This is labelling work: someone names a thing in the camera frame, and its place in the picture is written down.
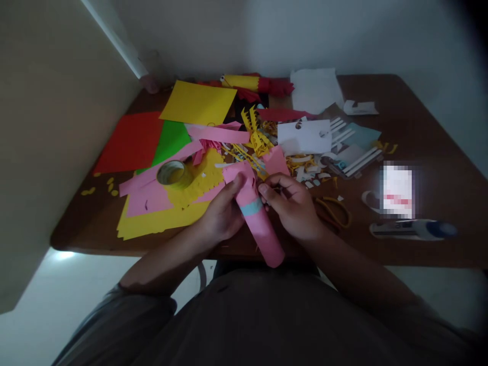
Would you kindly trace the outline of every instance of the yellow paper roll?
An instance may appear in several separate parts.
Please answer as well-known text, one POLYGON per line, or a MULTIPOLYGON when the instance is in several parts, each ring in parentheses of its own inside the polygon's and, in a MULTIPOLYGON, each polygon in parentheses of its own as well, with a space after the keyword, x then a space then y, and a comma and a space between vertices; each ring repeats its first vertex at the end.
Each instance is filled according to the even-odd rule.
POLYGON ((224 75, 224 80, 222 80, 224 87, 240 86, 256 93, 258 92, 258 83, 259 76, 224 75))

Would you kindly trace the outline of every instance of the light blue paper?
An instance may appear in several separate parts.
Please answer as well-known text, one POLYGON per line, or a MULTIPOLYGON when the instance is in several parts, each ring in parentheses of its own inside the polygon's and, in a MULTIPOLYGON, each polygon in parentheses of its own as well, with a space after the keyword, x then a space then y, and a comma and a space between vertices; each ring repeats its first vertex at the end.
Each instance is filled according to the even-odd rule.
POLYGON ((356 131, 356 133, 342 143, 349 146, 356 144, 366 151, 373 147, 373 141, 378 140, 381 135, 381 131, 361 127, 355 123, 348 124, 346 129, 352 129, 353 131, 356 131))

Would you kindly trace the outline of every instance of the glue bottle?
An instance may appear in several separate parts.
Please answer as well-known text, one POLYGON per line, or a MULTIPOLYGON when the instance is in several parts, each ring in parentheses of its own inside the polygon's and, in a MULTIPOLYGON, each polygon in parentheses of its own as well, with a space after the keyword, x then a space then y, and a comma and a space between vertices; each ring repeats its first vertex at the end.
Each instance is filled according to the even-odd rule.
POLYGON ((401 220, 370 225, 371 234, 378 239, 444 240, 444 238, 456 236, 457 231, 453 225, 447 222, 427 219, 401 220))

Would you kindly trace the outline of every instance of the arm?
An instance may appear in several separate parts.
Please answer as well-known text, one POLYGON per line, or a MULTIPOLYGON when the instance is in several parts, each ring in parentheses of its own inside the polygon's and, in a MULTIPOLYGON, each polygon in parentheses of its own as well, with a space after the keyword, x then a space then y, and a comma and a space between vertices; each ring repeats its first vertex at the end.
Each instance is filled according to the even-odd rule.
POLYGON ((259 186, 259 192, 343 296, 368 310, 417 303, 415 294, 394 274, 322 224, 310 193, 295 179, 274 174, 259 186), (281 187, 282 194, 270 187, 281 187))
POLYGON ((238 175, 213 199, 201 219, 148 252, 122 277, 120 286, 133 293, 171 295, 218 243, 231 238, 244 223, 234 201, 242 183, 238 175))

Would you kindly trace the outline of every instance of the blue tape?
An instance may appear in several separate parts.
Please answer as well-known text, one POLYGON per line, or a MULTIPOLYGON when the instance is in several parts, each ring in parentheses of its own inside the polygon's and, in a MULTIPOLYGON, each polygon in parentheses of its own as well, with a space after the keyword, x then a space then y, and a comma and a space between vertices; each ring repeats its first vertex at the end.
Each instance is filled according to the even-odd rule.
POLYGON ((258 197, 255 201, 251 202, 250 204, 241 207, 240 210, 242 211, 242 215, 244 216, 252 216, 257 214, 263 208, 263 202, 261 198, 258 197))

